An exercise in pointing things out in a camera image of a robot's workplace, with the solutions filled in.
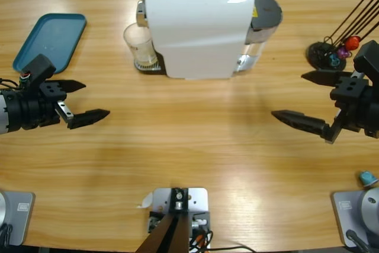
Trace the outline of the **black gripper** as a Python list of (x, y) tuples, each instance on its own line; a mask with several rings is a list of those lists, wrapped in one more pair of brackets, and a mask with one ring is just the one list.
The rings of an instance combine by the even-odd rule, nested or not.
[(1, 89), (1, 130), (31, 130), (58, 124), (60, 119), (68, 129), (92, 125), (109, 115), (103, 109), (73, 115), (65, 104), (67, 93), (85, 88), (76, 80), (48, 80), (34, 91)]
[(333, 144), (341, 130), (359, 132), (378, 138), (378, 98), (362, 72), (345, 72), (319, 69), (301, 75), (305, 80), (332, 87), (330, 99), (339, 112), (331, 126), (324, 120), (291, 110), (272, 111), (280, 122), (304, 132), (316, 134)]

